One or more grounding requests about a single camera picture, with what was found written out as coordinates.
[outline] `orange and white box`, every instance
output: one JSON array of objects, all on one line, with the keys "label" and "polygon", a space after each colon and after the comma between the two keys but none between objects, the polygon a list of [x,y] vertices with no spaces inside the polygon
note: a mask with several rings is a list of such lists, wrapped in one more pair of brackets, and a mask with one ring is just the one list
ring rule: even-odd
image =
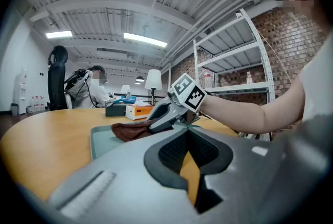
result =
[{"label": "orange and white box", "polygon": [[153,106],[126,106],[126,117],[131,120],[137,120],[139,118],[148,117],[149,113],[153,109]]}]

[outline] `lamp stand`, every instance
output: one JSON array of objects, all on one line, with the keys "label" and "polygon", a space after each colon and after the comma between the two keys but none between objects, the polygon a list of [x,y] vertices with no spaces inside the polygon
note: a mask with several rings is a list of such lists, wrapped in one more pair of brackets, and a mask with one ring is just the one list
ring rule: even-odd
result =
[{"label": "lamp stand", "polygon": [[155,106],[155,98],[154,98],[154,91],[156,90],[156,88],[152,88],[151,89],[151,104],[153,106]]}]

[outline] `round table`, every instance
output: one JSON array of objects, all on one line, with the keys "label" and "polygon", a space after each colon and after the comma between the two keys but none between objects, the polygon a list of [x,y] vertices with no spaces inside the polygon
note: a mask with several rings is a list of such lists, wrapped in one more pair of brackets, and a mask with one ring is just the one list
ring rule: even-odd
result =
[{"label": "round table", "polygon": [[[225,125],[205,117],[195,124],[236,135]],[[105,109],[71,109],[40,113],[14,125],[0,141],[2,159],[12,179],[46,200],[69,175],[91,161],[90,131],[96,126],[130,123],[126,117],[105,117]],[[189,182],[195,201],[199,170],[188,155],[181,176]]]}]

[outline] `rectangular light panel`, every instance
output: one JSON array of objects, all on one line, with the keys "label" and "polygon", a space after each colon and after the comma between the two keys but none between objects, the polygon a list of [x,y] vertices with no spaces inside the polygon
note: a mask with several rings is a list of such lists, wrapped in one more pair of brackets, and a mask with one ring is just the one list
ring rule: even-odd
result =
[{"label": "rectangular light panel", "polygon": [[46,33],[47,38],[56,38],[56,37],[72,37],[71,31],[61,31],[54,33]]},{"label": "rectangular light panel", "polygon": [[125,39],[137,40],[137,41],[141,41],[141,42],[146,42],[146,43],[150,43],[150,44],[157,45],[157,46],[160,46],[160,47],[166,47],[166,45],[167,45],[166,42],[162,42],[162,41],[152,39],[152,38],[148,38],[148,37],[145,37],[145,36],[129,34],[129,33],[124,33],[124,38]]}]

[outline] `white shirt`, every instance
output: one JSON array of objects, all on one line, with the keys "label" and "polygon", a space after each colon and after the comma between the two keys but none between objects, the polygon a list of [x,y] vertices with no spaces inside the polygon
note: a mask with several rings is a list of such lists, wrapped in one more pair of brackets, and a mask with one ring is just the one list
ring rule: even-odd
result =
[{"label": "white shirt", "polygon": [[89,94],[87,94],[87,96],[84,97],[81,103],[78,106],[75,106],[75,108],[77,109],[94,108],[95,106],[93,105],[92,101],[98,107],[105,107],[106,102],[111,101],[111,98],[106,93],[104,86],[99,83],[99,79],[92,79],[89,85],[89,91],[92,99],[90,99]]},{"label": "white shirt", "polygon": [[305,93],[303,121],[333,113],[333,31],[300,74]]}]

